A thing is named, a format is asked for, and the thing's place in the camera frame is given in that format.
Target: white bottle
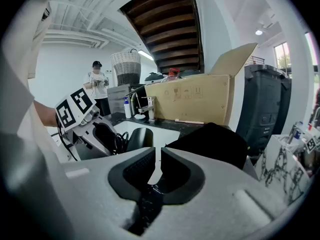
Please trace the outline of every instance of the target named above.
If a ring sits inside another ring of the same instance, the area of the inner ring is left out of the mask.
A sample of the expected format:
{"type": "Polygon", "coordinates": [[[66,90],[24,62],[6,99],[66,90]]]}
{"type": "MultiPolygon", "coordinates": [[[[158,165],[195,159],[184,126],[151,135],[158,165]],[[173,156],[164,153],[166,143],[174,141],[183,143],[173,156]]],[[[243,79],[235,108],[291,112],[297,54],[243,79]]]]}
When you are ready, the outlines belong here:
{"type": "Polygon", "coordinates": [[[127,97],[124,98],[124,112],[125,112],[125,117],[126,118],[131,118],[131,109],[130,109],[130,104],[127,100],[127,97]]]}

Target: wicker basket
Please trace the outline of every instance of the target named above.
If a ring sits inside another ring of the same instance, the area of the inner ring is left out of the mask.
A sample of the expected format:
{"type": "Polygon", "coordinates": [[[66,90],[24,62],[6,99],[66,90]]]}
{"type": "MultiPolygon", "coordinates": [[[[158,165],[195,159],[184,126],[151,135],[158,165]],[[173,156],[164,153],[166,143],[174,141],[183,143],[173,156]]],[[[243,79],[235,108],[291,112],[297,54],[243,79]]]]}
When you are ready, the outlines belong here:
{"type": "Polygon", "coordinates": [[[141,76],[141,57],[137,51],[117,52],[111,55],[118,86],[139,84],[141,76]]]}

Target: tree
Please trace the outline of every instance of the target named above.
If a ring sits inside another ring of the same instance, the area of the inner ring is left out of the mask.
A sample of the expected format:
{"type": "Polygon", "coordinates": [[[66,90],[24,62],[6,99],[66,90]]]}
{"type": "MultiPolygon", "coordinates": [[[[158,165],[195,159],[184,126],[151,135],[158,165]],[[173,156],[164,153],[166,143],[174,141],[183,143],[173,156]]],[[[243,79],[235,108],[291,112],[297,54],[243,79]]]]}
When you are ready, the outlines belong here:
{"type": "Polygon", "coordinates": [[[278,58],[278,66],[280,69],[291,67],[290,55],[289,54],[286,54],[285,56],[281,55],[278,58]]]}

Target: cardboard box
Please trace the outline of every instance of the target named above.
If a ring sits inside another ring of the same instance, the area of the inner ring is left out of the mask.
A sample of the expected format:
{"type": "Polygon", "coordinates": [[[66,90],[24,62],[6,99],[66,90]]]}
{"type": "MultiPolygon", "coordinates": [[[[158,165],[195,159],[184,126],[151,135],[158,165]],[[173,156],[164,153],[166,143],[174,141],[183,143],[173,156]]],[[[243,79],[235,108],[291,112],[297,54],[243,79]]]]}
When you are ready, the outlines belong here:
{"type": "Polygon", "coordinates": [[[155,118],[228,125],[235,76],[256,46],[248,43],[222,54],[209,74],[146,85],[146,95],[156,96],[155,118]]]}

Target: black countertop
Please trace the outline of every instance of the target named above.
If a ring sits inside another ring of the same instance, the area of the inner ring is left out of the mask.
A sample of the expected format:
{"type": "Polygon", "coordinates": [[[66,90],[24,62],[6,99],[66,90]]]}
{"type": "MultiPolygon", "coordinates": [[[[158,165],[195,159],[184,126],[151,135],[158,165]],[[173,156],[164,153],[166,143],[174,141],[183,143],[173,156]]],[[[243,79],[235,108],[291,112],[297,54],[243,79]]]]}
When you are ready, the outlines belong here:
{"type": "Polygon", "coordinates": [[[173,120],[160,119],[160,118],[156,119],[155,121],[149,121],[147,117],[141,120],[138,120],[135,118],[127,119],[126,115],[120,112],[109,114],[105,116],[105,118],[109,120],[113,126],[118,125],[124,121],[129,121],[129,122],[134,122],[134,123],[142,124],[146,126],[152,126],[152,127],[158,127],[158,128],[163,128],[167,130],[177,131],[177,132],[180,132],[179,138],[182,138],[194,132],[195,130],[200,129],[203,126],[203,124],[176,122],[173,120]]]}

